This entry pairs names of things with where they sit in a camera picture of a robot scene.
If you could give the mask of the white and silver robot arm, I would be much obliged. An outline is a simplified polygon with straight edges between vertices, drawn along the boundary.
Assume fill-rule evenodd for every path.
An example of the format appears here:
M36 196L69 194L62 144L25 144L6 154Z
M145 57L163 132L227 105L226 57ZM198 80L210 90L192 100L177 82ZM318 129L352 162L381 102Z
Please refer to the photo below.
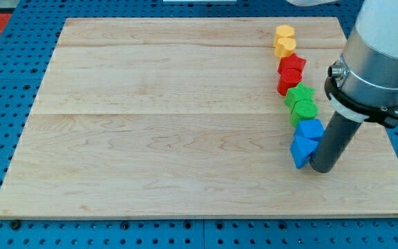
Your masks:
M369 107L398 104L398 0L365 0L328 77Z

